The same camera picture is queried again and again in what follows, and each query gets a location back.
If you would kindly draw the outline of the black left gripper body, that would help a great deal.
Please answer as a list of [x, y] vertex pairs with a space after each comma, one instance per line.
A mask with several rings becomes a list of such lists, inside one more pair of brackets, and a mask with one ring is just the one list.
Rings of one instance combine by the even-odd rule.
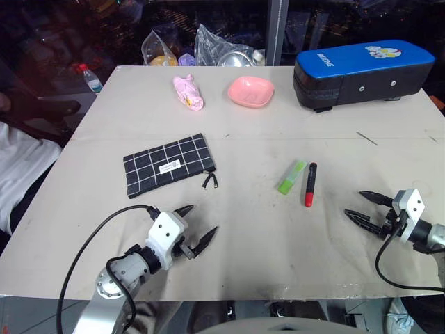
[[184, 234], [181, 234], [178, 239], [176, 240], [173, 248], [172, 248], [172, 257], [178, 258], [181, 256], [185, 256], [188, 260], [194, 259], [195, 254], [193, 249], [186, 245], [185, 242], [186, 238]]

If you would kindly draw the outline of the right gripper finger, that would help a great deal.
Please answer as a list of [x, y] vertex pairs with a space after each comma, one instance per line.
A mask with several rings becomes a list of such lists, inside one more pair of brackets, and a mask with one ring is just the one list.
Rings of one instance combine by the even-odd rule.
[[345, 209], [343, 212], [355, 225], [359, 226], [360, 228], [373, 234], [380, 234], [382, 232], [382, 228], [373, 224], [369, 216], [350, 209]]
[[372, 191], [359, 191], [359, 194], [377, 205], [384, 205], [385, 207], [392, 206], [393, 199], [380, 193]]

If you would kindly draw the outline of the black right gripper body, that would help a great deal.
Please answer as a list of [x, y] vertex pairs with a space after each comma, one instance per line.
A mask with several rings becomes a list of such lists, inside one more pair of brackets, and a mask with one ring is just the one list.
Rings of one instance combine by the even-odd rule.
[[380, 238], [385, 239], [388, 235], [390, 235], [397, 226], [398, 215], [394, 211], [394, 209], [390, 209], [385, 216], [385, 221], [381, 226]]

